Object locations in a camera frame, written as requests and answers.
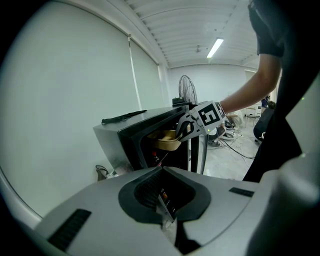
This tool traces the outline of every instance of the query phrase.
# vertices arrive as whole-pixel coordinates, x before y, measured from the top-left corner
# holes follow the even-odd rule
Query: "roller blind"
[[[110,169],[93,127],[139,110],[128,37],[51,1],[16,37],[0,77],[1,168],[45,216],[97,181],[95,165]]]
[[[163,108],[165,104],[157,64],[135,42],[131,41],[130,47],[142,109]]]

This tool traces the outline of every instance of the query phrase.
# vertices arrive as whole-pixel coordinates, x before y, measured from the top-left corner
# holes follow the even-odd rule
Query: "sleeve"
[[[268,54],[276,57],[282,57],[283,50],[274,43],[268,27],[257,14],[253,2],[248,6],[248,9],[251,25],[257,38],[257,54]]]

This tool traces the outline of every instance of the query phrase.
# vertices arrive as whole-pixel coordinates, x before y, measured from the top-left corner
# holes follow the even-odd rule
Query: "gray plastic surface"
[[[160,225],[136,222],[118,201],[124,184],[153,169],[134,171],[86,187],[51,211],[35,230],[48,239],[76,209],[85,209],[92,214],[66,250],[70,255],[180,255]]]
[[[175,172],[184,175],[185,171],[170,167]],[[222,233],[247,206],[250,197],[229,192],[233,187],[256,191],[258,183],[222,179],[189,172],[187,177],[204,185],[211,193],[211,202],[203,215],[193,221],[183,224],[187,237],[200,245],[205,245]]]
[[[66,250],[70,255],[180,255],[160,225],[136,222],[119,204],[120,189],[154,169],[134,171],[86,187],[50,212],[36,231],[48,239],[76,209],[84,209],[92,214]],[[187,238],[202,246],[190,254],[244,255],[268,203],[275,173],[269,171],[261,183],[253,183],[203,176],[175,167],[170,170],[206,186],[211,194],[203,215],[183,224]],[[233,187],[254,191],[254,195],[230,192]]]
[[[249,203],[241,214],[230,223],[214,240],[193,251],[190,255],[244,256],[251,236],[260,222],[268,205],[271,192],[277,179],[278,170],[266,172]]]

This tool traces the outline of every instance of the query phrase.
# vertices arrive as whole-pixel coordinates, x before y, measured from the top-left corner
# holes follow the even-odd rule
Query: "ceiling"
[[[248,0],[124,1],[151,32],[169,68],[208,63],[258,67]],[[217,38],[224,42],[208,59]]]

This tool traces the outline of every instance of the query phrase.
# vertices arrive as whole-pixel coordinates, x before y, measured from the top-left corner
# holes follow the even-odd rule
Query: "black slot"
[[[90,214],[90,211],[77,209],[48,239],[48,242],[65,252]]]

